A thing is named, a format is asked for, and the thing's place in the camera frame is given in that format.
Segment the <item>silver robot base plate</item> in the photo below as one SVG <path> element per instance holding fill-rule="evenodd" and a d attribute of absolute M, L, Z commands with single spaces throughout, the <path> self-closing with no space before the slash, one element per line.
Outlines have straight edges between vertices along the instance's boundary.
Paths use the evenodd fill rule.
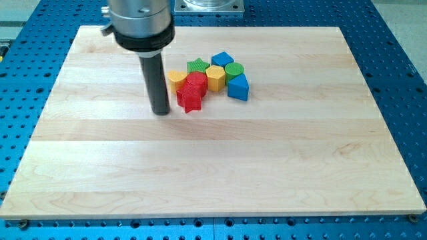
<path fill-rule="evenodd" d="M 176 15 L 239 15 L 244 11 L 244 0 L 175 0 L 173 3 L 173 12 Z"/>

